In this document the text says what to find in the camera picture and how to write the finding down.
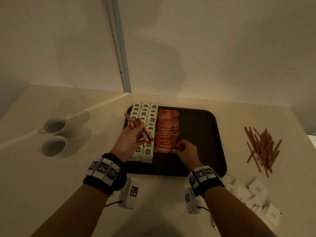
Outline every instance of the pile of stirrers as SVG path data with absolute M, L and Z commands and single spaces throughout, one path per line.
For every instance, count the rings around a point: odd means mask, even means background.
M 246 134 L 249 138 L 249 141 L 253 147 L 253 150 L 251 149 L 249 143 L 247 142 L 247 145 L 250 149 L 251 155 L 249 156 L 247 163 L 253 158 L 257 164 L 257 167 L 259 171 L 261 172 L 261 169 L 258 164 L 258 160 L 261 162 L 261 165 L 264 167 L 265 173 L 267 177 L 269 178 L 268 171 L 272 173 L 272 165 L 275 162 L 277 156 L 279 155 L 280 151 L 278 150 L 282 140 L 279 140 L 277 145 L 274 147 L 274 141 L 272 139 L 272 136 L 270 133 L 268 133 L 268 130 L 265 129 L 265 131 L 260 135 L 258 131 L 253 127 L 255 132 L 257 133 L 258 137 L 256 134 L 252 133 L 251 127 L 249 127 L 249 130 L 247 127 L 245 127 Z

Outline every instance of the cup handle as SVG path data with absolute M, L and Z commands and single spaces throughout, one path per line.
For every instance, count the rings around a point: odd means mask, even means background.
M 39 134 L 47 134 L 47 133 L 44 131 L 43 128 L 38 129 L 38 130 L 37 130 L 37 133 L 39 133 Z

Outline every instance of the hand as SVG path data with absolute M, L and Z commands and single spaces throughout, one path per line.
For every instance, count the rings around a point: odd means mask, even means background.
M 198 150 L 196 146 L 192 145 L 187 140 L 181 140 L 172 152 L 180 157 L 181 161 L 190 169 L 190 171 L 202 166 L 198 158 Z
M 116 155 L 116 157 L 123 162 L 131 158 L 137 147 L 146 143 L 145 140 L 136 141 L 136 136 L 142 128 L 144 128 L 143 124 L 134 129 L 131 129 L 130 126 L 127 125 L 109 153 Z

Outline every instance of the person's left hand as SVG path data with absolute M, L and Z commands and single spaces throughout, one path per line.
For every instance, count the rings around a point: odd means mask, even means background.
M 127 125 L 109 153 L 116 155 L 123 162 L 131 158 L 137 147 L 146 143 L 145 140 L 136 141 L 136 136 L 142 128 L 144 128 L 143 124 L 134 129 Z

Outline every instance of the person's right hand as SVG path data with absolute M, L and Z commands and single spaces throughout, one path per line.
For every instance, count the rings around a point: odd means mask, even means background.
M 172 152 L 180 157 L 181 161 L 190 169 L 190 171 L 202 166 L 198 158 L 198 150 L 196 146 L 192 145 L 187 140 L 181 140 Z

